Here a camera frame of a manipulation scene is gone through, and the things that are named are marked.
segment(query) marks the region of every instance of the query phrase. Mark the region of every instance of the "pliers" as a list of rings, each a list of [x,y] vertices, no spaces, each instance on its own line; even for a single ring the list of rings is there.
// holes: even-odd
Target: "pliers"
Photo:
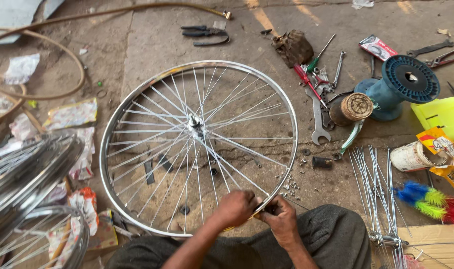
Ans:
[[[444,60],[444,61],[442,61],[442,59],[445,58],[445,57],[448,57],[449,55],[451,55],[453,53],[454,53],[454,50],[437,57],[433,61],[425,61],[425,63],[430,68],[439,67],[439,66],[442,66],[442,65],[445,65],[445,64],[452,63],[452,62],[454,62],[454,59]]]
[[[181,26],[181,29],[185,30],[184,32],[182,32],[182,35],[185,36],[200,37],[218,35],[227,37],[219,42],[194,42],[194,46],[211,46],[227,43],[230,41],[230,37],[228,36],[228,33],[226,31],[217,28],[207,28],[206,25]]]

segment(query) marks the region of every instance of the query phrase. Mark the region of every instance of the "yellow plastic bag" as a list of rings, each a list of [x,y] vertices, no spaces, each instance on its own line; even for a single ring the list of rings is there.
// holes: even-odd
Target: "yellow plastic bag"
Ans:
[[[446,136],[445,132],[439,127],[433,127],[429,130],[416,135],[420,142],[425,145],[433,154],[449,156],[449,162],[444,166],[432,167],[430,171],[441,177],[444,177],[454,188],[454,144]]]

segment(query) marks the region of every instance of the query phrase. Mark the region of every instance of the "bicycle wheel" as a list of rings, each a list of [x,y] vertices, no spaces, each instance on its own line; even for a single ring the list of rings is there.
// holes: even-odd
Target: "bicycle wheel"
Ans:
[[[86,253],[89,235],[89,226],[76,208],[34,209],[0,240],[0,269],[77,269]],[[59,244],[65,246],[54,258]]]
[[[243,64],[198,61],[134,89],[112,115],[99,163],[127,219],[166,236],[191,236],[233,189],[263,203],[280,190],[297,149],[287,95]]]

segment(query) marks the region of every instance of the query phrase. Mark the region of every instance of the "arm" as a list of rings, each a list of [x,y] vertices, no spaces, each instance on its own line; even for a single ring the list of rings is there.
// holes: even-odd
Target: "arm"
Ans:
[[[242,225],[252,216],[261,199],[252,191],[232,191],[220,201],[219,207],[193,237],[164,263],[162,269],[196,269],[202,264],[218,234],[231,226]]]
[[[296,269],[318,269],[298,233],[296,211],[287,201],[277,195],[265,211],[255,217],[270,225],[275,239],[287,251]]]

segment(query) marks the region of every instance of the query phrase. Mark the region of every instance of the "green feathers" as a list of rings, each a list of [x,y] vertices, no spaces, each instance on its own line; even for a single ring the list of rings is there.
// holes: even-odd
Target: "green feathers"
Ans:
[[[417,201],[415,203],[415,208],[435,220],[442,220],[446,215],[445,208],[438,207],[425,201]]]
[[[429,191],[425,195],[425,201],[443,207],[446,205],[446,195],[437,189],[429,188]]]

